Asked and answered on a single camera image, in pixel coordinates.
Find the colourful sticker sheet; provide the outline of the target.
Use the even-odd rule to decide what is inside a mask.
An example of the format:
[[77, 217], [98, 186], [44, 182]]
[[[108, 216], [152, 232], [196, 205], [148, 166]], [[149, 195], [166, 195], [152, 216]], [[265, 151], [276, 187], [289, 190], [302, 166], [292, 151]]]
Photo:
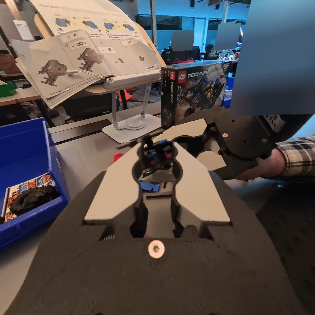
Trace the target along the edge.
[[19, 184], [6, 188], [4, 199], [3, 199], [3, 205], [1, 209], [1, 224], [18, 217], [17, 215], [13, 214], [10, 211], [10, 206], [13, 200], [19, 194], [31, 188], [41, 187], [41, 186], [55, 186], [56, 187], [56, 183], [54, 182], [50, 173], [45, 173], [36, 178], [30, 179], [23, 183], [19, 183]]

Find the grey desk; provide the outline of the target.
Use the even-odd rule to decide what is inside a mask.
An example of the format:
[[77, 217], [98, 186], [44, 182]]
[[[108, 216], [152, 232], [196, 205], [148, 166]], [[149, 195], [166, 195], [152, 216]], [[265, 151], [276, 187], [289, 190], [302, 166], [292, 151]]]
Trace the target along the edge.
[[[61, 156], [70, 198], [73, 199], [96, 175], [113, 163], [118, 152], [116, 142], [101, 132], [103, 120], [88, 119], [50, 128], [52, 139]], [[248, 182], [227, 180], [226, 184], [257, 213], [274, 193], [272, 182], [256, 179]], [[1, 249], [0, 252], [0, 313], [4, 314], [20, 289], [38, 245], [50, 223]]]

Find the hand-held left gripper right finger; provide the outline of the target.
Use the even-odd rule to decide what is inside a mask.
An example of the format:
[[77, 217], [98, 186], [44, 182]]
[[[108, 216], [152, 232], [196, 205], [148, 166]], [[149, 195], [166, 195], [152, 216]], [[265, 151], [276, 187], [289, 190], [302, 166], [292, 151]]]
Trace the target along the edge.
[[174, 235], [195, 226], [199, 236], [209, 225], [230, 225], [231, 219], [215, 187], [210, 171], [183, 147], [173, 147], [176, 181], [172, 187], [171, 217]]

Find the green storage bin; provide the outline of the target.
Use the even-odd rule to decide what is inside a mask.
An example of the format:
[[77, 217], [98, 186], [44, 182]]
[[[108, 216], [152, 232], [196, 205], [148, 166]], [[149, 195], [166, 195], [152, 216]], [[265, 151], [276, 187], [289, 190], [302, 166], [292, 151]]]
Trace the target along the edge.
[[16, 84], [13, 81], [0, 81], [0, 98], [13, 96], [17, 93]]

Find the brown backpack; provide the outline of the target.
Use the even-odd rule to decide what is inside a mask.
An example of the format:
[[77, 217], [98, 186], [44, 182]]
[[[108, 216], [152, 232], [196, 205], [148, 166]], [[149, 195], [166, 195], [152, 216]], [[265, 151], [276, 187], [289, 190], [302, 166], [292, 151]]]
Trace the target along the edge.
[[21, 73], [16, 66], [15, 59], [10, 54], [0, 54], [0, 70], [7, 75], [13, 75]]

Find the person's right hand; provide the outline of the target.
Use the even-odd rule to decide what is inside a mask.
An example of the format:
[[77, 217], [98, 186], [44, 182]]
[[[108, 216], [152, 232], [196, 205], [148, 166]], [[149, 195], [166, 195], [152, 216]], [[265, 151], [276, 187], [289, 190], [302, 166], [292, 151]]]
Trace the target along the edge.
[[258, 165], [237, 175], [237, 180], [253, 180], [256, 178], [274, 178], [281, 175], [286, 168], [286, 159], [279, 148], [272, 150], [271, 155], [266, 159], [257, 158]]

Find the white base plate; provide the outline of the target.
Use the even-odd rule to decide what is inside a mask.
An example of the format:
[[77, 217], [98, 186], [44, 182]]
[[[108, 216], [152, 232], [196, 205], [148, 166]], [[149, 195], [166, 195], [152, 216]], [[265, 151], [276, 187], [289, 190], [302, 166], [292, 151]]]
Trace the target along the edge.
[[145, 118], [136, 115], [117, 124], [117, 128], [111, 124], [102, 128], [102, 132], [117, 143], [127, 143], [161, 128], [161, 119], [150, 114], [146, 114]]

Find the blue holed panel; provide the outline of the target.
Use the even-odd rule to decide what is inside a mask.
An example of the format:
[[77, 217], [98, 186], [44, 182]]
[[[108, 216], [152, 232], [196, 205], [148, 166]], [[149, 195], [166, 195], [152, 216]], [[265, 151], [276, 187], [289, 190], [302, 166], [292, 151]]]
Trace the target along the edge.
[[149, 181], [139, 180], [141, 188], [143, 191], [154, 193], [159, 192], [160, 190], [160, 183], [151, 183]]

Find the person's right forearm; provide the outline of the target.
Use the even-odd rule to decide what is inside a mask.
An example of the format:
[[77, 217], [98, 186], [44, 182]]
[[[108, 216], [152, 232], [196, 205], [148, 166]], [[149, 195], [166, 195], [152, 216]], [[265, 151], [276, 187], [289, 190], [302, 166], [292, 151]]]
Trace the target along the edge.
[[315, 136], [299, 137], [277, 143], [285, 159], [284, 172], [277, 177], [283, 181], [315, 180]]

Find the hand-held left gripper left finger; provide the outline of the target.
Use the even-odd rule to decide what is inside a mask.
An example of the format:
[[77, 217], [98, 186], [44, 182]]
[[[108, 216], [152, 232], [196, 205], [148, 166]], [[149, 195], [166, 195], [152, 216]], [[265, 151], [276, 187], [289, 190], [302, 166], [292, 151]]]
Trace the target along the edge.
[[143, 143], [138, 143], [105, 171], [85, 215], [86, 224], [126, 227], [135, 238], [147, 230], [148, 209], [143, 202]]

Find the white paper sign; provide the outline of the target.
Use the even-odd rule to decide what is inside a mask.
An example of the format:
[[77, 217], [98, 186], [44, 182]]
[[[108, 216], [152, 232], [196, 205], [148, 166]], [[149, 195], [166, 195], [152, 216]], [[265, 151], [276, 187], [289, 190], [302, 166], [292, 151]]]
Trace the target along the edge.
[[27, 25], [27, 22], [24, 20], [13, 20], [22, 40], [25, 41], [34, 41], [34, 37]]

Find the instruction booklet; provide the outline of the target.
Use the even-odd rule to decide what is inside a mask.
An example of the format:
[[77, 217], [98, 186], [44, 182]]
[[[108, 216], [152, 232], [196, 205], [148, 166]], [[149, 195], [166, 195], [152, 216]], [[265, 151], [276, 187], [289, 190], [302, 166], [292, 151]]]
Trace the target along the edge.
[[53, 36], [12, 40], [22, 73], [49, 108], [86, 87], [161, 70], [131, 18], [110, 1], [30, 1]]

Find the blue labelled storage bin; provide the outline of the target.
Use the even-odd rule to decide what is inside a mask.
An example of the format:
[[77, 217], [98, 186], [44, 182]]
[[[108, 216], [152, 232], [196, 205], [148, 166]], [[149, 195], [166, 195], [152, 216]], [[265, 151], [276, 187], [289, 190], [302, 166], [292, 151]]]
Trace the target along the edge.
[[0, 228], [1, 249], [53, 221], [69, 203], [61, 157], [43, 118], [3, 126], [0, 129], [0, 197], [5, 190], [50, 173], [61, 196], [8, 222]]

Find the black angled beam assembly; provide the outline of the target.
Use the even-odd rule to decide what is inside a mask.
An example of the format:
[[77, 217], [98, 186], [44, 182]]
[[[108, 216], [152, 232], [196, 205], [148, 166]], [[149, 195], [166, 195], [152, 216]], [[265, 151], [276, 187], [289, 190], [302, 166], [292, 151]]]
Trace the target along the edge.
[[[118, 149], [130, 147], [130, 151], [121, 157], [121, 160], [114, 162], [108, 170], [127, 172], [127, 179], [136, 178], [140, 176], [141, 170], [143, 171], [142, 178], [153, 175], [159, 170], [169, 170], [174, 167], [174, 150], [169, 144], [153, 144], [153, 135], [147, 134], [140, 141], [137, 139], [130, 140], [127, 143], [121, 143], [117, 146]], [[160, 164], [151, 165], [147, 155], [155, 153], [162, 160]], [[171, 153], [172, 157], [165, 160], [167, 153]]]

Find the printed toy truck box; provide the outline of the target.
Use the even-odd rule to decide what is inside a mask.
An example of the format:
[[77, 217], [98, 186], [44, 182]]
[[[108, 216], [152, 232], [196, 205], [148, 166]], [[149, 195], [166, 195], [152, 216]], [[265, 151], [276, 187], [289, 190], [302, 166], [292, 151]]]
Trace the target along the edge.
[[200, 110], [221, 107], [236, 61], [209, 60], [161, 69], [161, 127], [168, 129]]

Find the black rubber tire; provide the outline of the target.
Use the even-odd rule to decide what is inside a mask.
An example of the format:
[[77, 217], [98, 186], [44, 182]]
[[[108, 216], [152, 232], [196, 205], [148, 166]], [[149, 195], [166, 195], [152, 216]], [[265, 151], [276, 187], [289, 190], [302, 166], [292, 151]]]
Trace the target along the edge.
[[61, 194], [55, 186], [41, 186], [31, 188], [19, 194], [11, 203], [10, 211], [19, 216], [39, 206], [60, 197]]

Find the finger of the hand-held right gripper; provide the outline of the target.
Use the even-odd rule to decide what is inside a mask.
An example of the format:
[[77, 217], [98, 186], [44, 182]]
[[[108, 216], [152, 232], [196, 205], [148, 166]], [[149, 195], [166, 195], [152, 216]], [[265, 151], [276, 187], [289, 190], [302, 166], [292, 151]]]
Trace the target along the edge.
[[175, 125], [156, 136], [153, 144], [169, 144], [171, 147], [203, 148], [203, 135], [207, 124], [204, 119]]
[[226, 163], [222, 156], [211, 150], [201, 152], [196, 159], [202, 163], [208, 171], [215, 171], [226, 167]]

